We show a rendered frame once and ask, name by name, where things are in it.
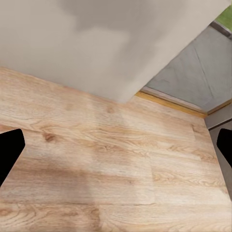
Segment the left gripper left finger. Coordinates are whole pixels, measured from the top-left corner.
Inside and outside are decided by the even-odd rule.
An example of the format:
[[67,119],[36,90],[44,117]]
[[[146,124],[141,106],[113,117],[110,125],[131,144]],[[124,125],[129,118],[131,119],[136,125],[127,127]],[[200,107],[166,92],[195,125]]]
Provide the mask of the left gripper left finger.
[[0,134],[0,187],[25,147],[21,129]]

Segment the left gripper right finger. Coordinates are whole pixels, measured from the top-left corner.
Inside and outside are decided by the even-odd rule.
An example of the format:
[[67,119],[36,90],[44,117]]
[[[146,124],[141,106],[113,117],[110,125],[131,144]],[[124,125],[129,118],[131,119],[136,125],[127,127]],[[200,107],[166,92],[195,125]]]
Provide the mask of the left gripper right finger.
[[232,167],[232,130],[220,129],[217,138],[217,146]]

